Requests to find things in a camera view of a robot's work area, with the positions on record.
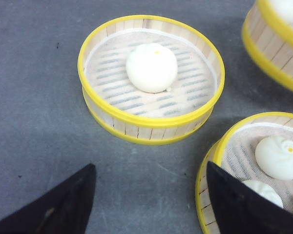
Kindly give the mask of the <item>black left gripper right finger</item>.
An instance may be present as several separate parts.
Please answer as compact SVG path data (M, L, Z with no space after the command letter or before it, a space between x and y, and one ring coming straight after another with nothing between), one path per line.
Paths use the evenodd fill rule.
M293 214L207 163L209 198L222 234L293 234Z

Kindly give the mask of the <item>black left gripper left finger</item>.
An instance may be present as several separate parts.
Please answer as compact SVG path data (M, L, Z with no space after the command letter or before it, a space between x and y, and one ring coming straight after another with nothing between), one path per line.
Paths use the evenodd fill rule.
M30 204L0 220L0 234L83 234L92 211L96 167L87 164Z

